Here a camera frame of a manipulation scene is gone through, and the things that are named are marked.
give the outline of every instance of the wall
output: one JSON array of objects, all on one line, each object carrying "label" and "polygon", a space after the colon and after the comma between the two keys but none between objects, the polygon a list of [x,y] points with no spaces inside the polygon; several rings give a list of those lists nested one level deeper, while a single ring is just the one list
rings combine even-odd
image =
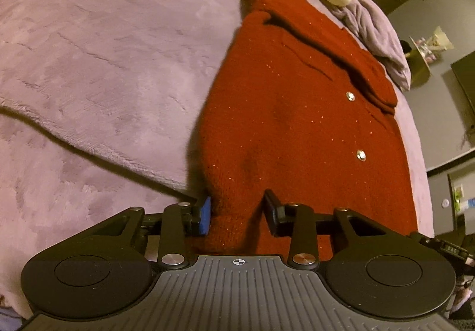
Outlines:
[{"label": "wall", "polygon": [[475,0],[409,0],[389,15],[400,38],[429,36],[441,26],[455,50],[431,66],[432,76],[406,93],[419,130],[426,167],[438,166],[475,147],[466,129],[475,122],[450,64],[475,50]]}]

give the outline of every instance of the silver bolt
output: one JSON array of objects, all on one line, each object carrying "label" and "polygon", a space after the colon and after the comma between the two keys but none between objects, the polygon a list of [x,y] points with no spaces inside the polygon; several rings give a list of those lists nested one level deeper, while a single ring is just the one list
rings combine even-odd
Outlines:
[{"label": "silver bolt", "polygon": [[353,102],[356,99],[355,94],[349,91],[346,93],[346,97],[348,98],[350,102]]},{"label": "silver bolt", "polygon": [[161,262],[167,265],[180,265],[185,261],[185,257],[178,253],[169,253],[161,258]]},{"label": "silver bolt", "polygon": [[366,153],[364,151],[358,150],[356,152],[356,156],[360,161],[363,161],[363,162],[366,161]]},{"label": "silver bolt", "polygon": [[309,253],[299,253],[292,257],[292,260],[299,265],[310,265],[316,261],[316,258]]}]

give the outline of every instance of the sweater button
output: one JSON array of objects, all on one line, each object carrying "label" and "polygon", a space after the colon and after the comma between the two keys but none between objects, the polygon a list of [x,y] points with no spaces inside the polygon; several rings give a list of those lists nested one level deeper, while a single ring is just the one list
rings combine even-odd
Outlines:
[{"label": "sweater button", "polygon": [[353,102],[353,101],[356,99],[355,94],[353,94],[353,93],[350,92],[350,91],[348,91],[348,92],[346,93],[346,97],[348,98],[348,100],[349,100],[350,102]]},{"label": "sweater button", "polygon": [[358,150],[356,152],[356,156],[358,157],[360,161],[363,161],[363,162],[366,161],[366,153],[364,151]]}]

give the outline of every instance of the bed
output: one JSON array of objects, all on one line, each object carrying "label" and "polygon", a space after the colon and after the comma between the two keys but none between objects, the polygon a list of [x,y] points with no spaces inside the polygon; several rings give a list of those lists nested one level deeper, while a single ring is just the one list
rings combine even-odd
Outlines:
[{"label": "bed", "polygon": [[[308,0],[340,27],[321,0]],[[130,206],[202,198],[196,123],[243,0],[0,1],[0,295],[23,265]],[[390,76],[417,226],[433,236],[412,113]]]}]

